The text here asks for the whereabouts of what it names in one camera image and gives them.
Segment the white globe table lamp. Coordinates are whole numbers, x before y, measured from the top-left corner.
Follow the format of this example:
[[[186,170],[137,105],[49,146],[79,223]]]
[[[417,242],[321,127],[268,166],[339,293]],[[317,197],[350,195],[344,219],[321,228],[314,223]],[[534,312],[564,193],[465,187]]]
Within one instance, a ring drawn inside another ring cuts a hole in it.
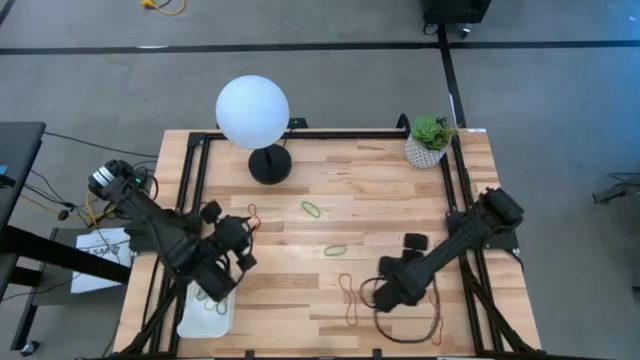
[[[244,75],[227,83],[215,104],[216,122],[234,145],[249,150],[248,169],[255,181],[274,185],[291,172],[292,158],[278,141],[289,124],[289,104],[272,80]]]

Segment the white plastic bin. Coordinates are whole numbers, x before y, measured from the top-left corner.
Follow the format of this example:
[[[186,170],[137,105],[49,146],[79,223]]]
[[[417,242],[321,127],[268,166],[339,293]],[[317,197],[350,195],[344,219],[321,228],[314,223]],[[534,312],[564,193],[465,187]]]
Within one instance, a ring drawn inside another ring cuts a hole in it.
[[[196,300],[199,288],[195,282],[187,287],[185,308],[177,333],[181,338],[221,338],[233,327],[236,291],[224,299],[228,301],[228,312],[219,315],[215,310],[205,311],[203,304]]]

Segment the black wheeled cart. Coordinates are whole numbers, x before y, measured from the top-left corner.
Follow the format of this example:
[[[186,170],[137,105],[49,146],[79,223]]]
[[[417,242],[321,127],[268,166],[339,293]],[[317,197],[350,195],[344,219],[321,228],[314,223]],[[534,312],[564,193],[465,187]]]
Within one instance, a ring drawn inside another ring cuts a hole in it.
[[[425,35],[433,35],[446,24],[462,24],[461,38],[481,23],[492,0],[420,0]]]

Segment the yellow rubber band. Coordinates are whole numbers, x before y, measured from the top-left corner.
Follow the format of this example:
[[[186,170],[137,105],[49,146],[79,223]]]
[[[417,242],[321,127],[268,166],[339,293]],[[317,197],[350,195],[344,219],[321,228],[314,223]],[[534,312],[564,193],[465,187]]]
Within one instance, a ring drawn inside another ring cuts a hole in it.
[[[203,304],[205,311],[217,310],[218,303],[212,300],[202,288],[196,291],[196,300]]]

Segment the potted plant in patterned planter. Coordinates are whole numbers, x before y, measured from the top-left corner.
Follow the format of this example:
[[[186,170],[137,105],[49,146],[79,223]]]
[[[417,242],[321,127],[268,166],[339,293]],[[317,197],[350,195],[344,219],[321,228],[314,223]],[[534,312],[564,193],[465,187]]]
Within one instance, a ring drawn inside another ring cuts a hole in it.
[[[446,117],[418,116],[405,143],[405,157],[414,167],[426,169],[436,166],[445,155],[457,130]]]

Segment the black desk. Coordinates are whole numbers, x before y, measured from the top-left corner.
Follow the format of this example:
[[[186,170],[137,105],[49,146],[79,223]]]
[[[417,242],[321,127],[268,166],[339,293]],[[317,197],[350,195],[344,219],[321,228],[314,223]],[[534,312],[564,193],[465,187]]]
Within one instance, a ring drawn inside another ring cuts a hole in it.
[[[87,253],[53,243],[13,227],[9,219],[36,159],[46,125],[43,122],[0,122],[0,165],[6,165],[8,186],[0,188],[0,301],[10,284],[38,287],[42,271],[17,265],[21,257],[90,274]]]

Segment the black floor tape strip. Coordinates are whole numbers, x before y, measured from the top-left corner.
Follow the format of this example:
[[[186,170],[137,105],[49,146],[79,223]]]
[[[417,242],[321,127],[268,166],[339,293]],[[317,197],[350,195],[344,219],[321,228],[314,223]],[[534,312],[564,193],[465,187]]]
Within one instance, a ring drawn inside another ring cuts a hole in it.
[[[444,68],[444,74],[447,82],[449,98],[451,102],[452,112],[454,115],[454,124],[458,128],[466,128],[466,118],[462,106],[459,86],[456,79],[453,59],[446,35],[446,28],[440,25],[437,31],[438,44]]]

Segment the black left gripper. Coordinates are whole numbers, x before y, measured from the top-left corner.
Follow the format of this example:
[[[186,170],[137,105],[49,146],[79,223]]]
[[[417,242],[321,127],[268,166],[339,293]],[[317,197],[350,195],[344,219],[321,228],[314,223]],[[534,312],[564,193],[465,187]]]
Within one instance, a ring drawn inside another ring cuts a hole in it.
[[[200,210],[200,216],[207,224],[218,221],[222,209],[217,201],[206,203]],[[221,218],[215,226],[215,237],[220,245],[227,251],[242,253],[249,246],[250,226],[249,217],[227,215]],[[249,270],[257,264],[252,253],[241,254],[238,258],[238,267],[241,270]]]

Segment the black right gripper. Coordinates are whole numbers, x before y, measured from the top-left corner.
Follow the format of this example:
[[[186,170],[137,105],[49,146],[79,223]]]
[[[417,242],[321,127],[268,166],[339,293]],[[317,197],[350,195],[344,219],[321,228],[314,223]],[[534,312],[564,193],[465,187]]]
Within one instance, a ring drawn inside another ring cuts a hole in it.
[[[398,272],[401,275],[424,275],[423,261],[426,254],[418,250],[428,249],[428,237],[420,233],[405,233],[401,258],[383,256],[379,259],[378,273],[391,275]]]

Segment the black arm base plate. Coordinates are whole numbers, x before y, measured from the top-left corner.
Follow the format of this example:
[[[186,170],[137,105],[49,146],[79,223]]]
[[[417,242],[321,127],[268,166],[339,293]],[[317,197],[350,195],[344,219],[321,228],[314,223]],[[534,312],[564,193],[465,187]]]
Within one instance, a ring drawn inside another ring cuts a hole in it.
[[[446,214],[446,226],[450,235],[453,235],[460,227],[462,219],[464,218],[464,212],[448,212]],[[499,250],[514,250],[519,248],[519,242],[514,231],[508,233],[493,234],[491,237],[476,242],[470,247],[470,250],[479,249],[499,249]]]
[[[154,219],[131,222],[125,226],[125,233],[130,237],[130,248],[136,252],[166,252],[168,235],[171,226],[165,221]]]

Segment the grey stand foot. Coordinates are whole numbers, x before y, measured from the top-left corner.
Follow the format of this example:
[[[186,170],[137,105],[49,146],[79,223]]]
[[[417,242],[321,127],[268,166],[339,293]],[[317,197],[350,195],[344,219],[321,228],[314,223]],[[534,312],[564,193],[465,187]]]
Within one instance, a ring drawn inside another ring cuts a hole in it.
[[[640,172],[612,172],[608,176],[616,180],[616,183],[606,190],[592,194],[596,205],[607,205],[615,199],[640,194]]]

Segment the white printed paper sheet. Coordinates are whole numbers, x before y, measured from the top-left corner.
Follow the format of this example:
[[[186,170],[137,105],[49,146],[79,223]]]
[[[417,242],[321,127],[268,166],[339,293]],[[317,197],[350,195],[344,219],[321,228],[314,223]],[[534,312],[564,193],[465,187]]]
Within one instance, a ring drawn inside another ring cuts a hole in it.
[[[124,228],[108,228],[94,230],[87,235],[78,235],[76,248],[105,260],[131,267],[132,253],[129,242],[130,236],[125,233]],[[70,292],[82,294],[118,285],[119,283],[116,281],[74,271]]]

